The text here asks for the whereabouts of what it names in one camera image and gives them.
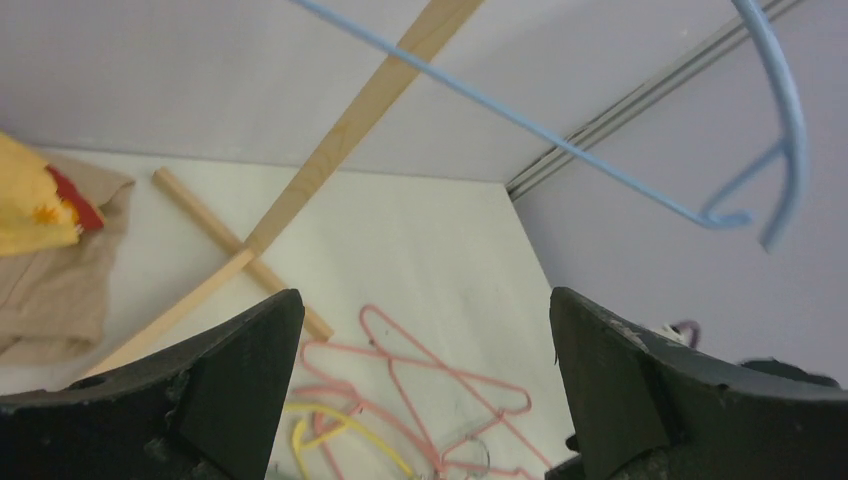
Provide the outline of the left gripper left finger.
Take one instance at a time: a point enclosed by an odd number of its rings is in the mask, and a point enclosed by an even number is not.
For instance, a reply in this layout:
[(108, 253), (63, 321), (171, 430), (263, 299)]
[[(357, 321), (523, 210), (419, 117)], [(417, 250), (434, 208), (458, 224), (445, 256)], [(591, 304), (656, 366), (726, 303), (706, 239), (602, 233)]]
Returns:
[(142, 359), (1, 400), (5, 479), (261, 479), (305, 318), (298, 291)]

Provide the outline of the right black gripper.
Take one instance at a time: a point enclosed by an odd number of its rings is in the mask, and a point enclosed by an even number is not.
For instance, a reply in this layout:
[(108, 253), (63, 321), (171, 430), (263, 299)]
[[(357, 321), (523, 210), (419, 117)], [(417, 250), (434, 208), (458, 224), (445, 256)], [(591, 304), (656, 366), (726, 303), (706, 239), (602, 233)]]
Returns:
[(745, 360), (740, 362), (739, 366), (793, 381), (841, 389), (840, 384), (832, 377), (807, 372), (800, 367), (774, 358)]

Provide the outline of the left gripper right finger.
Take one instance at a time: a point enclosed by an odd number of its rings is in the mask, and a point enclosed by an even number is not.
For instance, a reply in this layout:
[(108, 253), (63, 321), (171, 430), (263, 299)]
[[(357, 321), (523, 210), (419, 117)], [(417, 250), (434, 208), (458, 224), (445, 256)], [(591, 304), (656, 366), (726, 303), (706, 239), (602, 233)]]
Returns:
[(843, 479), (847, 391), (704, 354), (555, 288), (574, 425), (551, 479)]

